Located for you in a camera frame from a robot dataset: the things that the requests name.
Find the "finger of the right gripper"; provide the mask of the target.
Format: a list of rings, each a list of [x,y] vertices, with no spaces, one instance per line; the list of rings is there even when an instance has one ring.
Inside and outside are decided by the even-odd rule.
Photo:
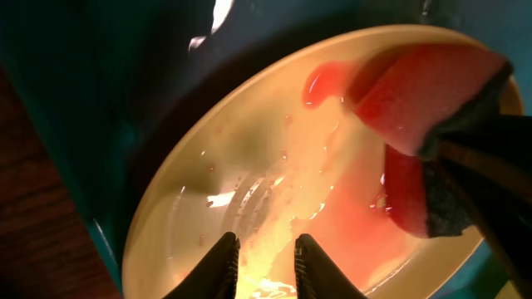
[[[531,119],[496,115],[440,133],[421,158],[436,166],[499,258],[515,290],[531,296]]]

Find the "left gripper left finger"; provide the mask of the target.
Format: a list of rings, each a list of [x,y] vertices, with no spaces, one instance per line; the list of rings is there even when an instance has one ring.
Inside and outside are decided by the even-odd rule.
[[[163,299],[235,299],[240,243],[227,232]]]

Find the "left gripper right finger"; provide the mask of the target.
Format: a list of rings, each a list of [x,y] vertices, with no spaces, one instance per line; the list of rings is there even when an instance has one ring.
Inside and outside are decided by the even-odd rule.
[[[297,299],[367,299],[307,233],[295,241]]]

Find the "red sponge with dark scourer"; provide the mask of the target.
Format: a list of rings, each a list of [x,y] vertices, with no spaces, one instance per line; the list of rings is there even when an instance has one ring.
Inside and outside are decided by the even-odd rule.
[[[439,170],[438,140],[497,115],[512,73],[499,53],[425,43],[386,51],[352,78],[346,92],[352,111],[386,144],[386,206],[399,228],[417,238],[439,238],[460,236],[471,226]]]

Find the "yellow-green plate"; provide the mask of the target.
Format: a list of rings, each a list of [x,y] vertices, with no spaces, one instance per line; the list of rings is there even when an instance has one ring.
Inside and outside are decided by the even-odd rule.
[[[434,294],[481,245],[480,233],[408,236],[377,197],[382,141],[338,95],[315,109],[302,102],[320,66],[353,68],[421,42],[470,38],[421,25],[349,32],[282,59],[215,105],[166,155],[144,192],[124,249],[124,297],[163,297],[232,232],[240,241],[237,297],[293,298],[288,250],[295,223],[370,297]]]

